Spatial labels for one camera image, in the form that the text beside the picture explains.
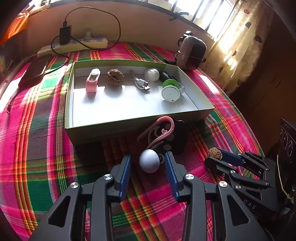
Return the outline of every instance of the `gray ball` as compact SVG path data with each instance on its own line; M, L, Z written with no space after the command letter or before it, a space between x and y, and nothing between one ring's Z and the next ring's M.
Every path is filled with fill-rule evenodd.
M147 149L139 157L139 165L144 172L154 173L159 168L159 157L154 150Z

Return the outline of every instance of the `white curtain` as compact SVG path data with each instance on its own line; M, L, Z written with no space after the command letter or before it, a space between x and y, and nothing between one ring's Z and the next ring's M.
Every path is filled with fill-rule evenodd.
M200 64L226 94L245 82L267 38L273 10L263 0L243 0L224 33Z

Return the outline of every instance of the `black plug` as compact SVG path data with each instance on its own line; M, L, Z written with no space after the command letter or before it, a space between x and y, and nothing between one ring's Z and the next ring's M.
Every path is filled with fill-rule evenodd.
M67 26L67 22L64 22L63 27L59 29L59 44L64 45L69 43L71 39L70 36L71 36L71 25Z

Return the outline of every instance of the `wooden cabinet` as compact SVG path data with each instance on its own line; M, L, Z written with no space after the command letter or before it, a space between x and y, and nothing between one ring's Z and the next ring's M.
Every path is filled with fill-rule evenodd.
M230 99L265 153L279 140L281 118L296 123L296 42L276 14L254 72Z

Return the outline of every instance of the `cardboard box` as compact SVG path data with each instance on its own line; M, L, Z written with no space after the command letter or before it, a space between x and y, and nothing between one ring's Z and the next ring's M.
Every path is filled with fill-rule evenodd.
M94 68L101 71L97 92L87 93L86 79ZM160 80L149 83L148 91L136 88L129 77L130 70L145 79L145 71L151 68L168 72L185 87L177 101L162 99ZM119 69L124 74L122 85L108 83L110 69ZM70 73L65 128L71 142L79 145L142 131L164 115L185 122L201 120L213 109L198 86L176 66L121 59L78 61Z

